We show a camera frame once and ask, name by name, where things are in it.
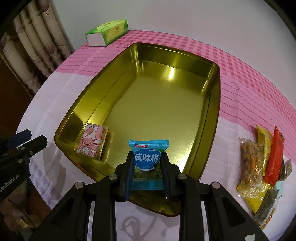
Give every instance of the seaweed snack package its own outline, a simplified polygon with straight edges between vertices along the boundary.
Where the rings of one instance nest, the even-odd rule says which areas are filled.
[[[163,190],[159,160],[169,140],[129,141],[135,154],[132,190]]]
[[[275,212],[277,201],[278,201],[279,190],[271,189],[268,190],[261,206],[254,216],[256,224],[261,228],[265,228],[273,213]]]
[[[241,197],[259,196],[256,188],[262,185],[262,154],[258,144],[254,141],[241,139],[242,177],[237,186],[238,195]]]
[[[263,176],[265,176],[265,171],[267,168],[267,164],[269,161],[270,151],[271,151],[271,144],[272,144],[272,133],[268,130],[260,127],[257,125],[258,130],[258,145],[260,151],[262,152],[262,172]]]
[[[285,138],[277,128],[274,127],[274,139],[271,145],[271,153],[269,163],[266,169],[264,180],[270,183],[272,186],[279,179],[279,173],[281,171],[281,161],[284,152],[284,140]]]
[[[270,190],[272,186],[267,182],[262,182],[262,186],[259,188],[256,188],[255,190],[252,189],[253,192],[250,192],[250,197],[244,197],[244,200],[248,204],[248,206],[253,210],[254,213],[257,213],[260,205],[263,202],[263,199],[267,193],[268,190]]]
[[[279,174],[279,180],[280,181],[285,181],[287,177],[291,174],[292,172],[292,162],[291,159],[286,161],[286,163],[282,163],[281,165],[281,171]]]
[[[100,159],[107,132],[107,126],[87,123],[76,152]]]

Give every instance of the wrapped candy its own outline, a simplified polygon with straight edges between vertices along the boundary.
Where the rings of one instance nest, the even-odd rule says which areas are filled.
[[[132,190],[163,190],[160,156],[169,147],[169,140],[129,141],[135,154]]]
[[[107,132],[107,126],[87,123],[76,152],[100,159]]]

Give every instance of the screw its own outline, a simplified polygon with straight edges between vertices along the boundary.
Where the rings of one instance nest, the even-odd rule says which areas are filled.
[[[117,175],[116,174],[110,174],[109,175],[109,179],[110,180],[115,180],[117,178]]]
[[[178,175],[178,178],[181,180],[185,180],[187,178],[187,176],[186,176],[186,174],[181,173]]]
[[[220,183],[214,182],[214,183],[212,183],[212,187],[219,189],[221,187],[221,185],[220,185]]]
[[[82,182],[77,182],[77,183],[75,183],[75,187],[76,187],[77,189],[80,189],[80,188],[83,187],[83,183],[82,183]]]

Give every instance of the rectangular tin tray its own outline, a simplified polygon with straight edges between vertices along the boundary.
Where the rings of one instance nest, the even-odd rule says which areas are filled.
[[[219,66],[186,51],[135,43],[106,65],[67,112],[55,143],[84,173],[101,180],[125,162],[128,141],[169,139],[167,154],[199,180],[220,106]],[[77,154],[87,123],[109,127],[101,159]],[[167,216],[180,213],[163,191],[132,191],[130,201]]]

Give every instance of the pink checkered tablecloth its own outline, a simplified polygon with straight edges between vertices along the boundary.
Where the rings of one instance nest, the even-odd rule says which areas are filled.
[[[169,46],[205,57],[220,67],[221,104],[213,147],[201,182],[220,182],[247,210],[244,201],[236,196],[235,187],[240,174],[238,138],[254,139],[256,124],[273,132],[276,124],[285,137],[284,158],[296,164],[296,110],[285,96],[263,75],[240,59],[206,43],[173,34],[151,31],[129,31],[107,47],[84,44],[65,60],[39,90],[20,123],[18,131],[30,129],[33,137],[45,135],[48,147],[31,160],[31,180],[52,208],[77,181],[86,184],[92,180],[78,170],[56,147],[54,133],[72,103],[91,79],[112,59],[136,42]],[[278,240],[296,213],[296,172],[285,181],[284,195],[274,217],[264,229],[270,240]],[[116,216],[119,240],[133,240],[124,229],[125,217],[139,216],[141,225],[154,220],[156,214],[139,210],[133,204],[118,204],[122,213]],[[160,238],[149,236],[145,240],[177,240],[178,224],[157,217],[168,230]]]

